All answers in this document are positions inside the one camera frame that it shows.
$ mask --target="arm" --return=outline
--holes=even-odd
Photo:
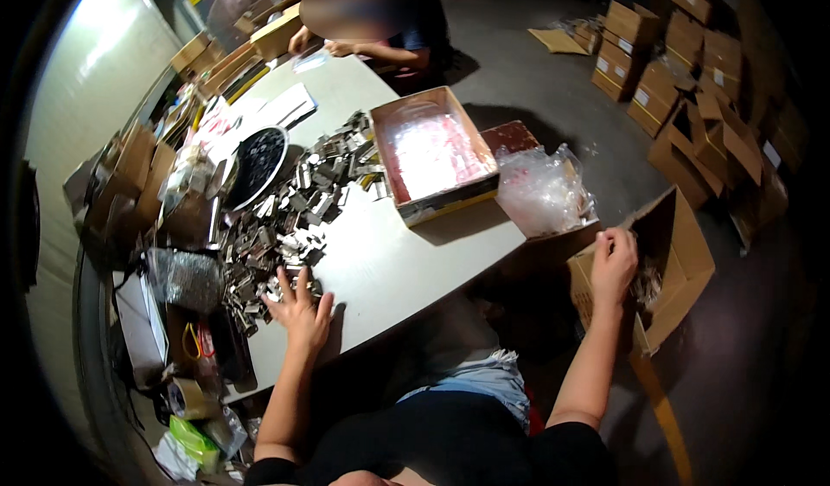
[[[429,48],[418,48],[407,50],[406,48],[393,48],[377,43],[365,45],[349,45],[347,43],[327,43],[326,48],[335,57],[343,57],[349,54],[358,54],[379,59],[395,66],[405,66],[422,70],[429,66]]]
[[[611,389],[617,338],[623,319],[622,303],[636,270],[637,242],[633,234],[620,229],[597,234],[591,272],[594,314],[545,428],[568,421],[599,428]]]
[[[262,296],[262,301],[288,332],[288,347],[280,376],[276,379],[262,417],[254,460],[279,457],[296,463],[295,449],[306,433],[309,418],[311,370],[329,335],[331,306],[335,296],[325,294],[315,308],[307,288],[307,268],[300,271],[296,294],[291,290],[282,267],[277,269],[277,277],[282,288],[282,302],[275,303],[265,296]]]

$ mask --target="warning sticker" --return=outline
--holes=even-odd
[[[641,106],[646,107],[648,106],[648,93],[638,87],[637,92],[634,93],[634,100],[640,103]]]

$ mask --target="tape roll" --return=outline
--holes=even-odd
[[[206,398],[195,380],[173,378],[167,386],[170,408],[182,419],[205,419],[213,413],[216,401]]]

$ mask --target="green plastic bag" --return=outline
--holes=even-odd
[[[199,469],[202,472],[216,472],[219,449],[213,444],[213,441],[202,435],[190,421],[171,416],[170,433],[182,444],[184,451],[199,463]]]

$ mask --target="wall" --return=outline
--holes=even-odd
[[[50,388],[90,448],[73,354],[78,238],[61,186],[125,127],[180,48],[150,0],[82,0],[33,90],[25,157],[37,170],[41,253],[29,321]]]

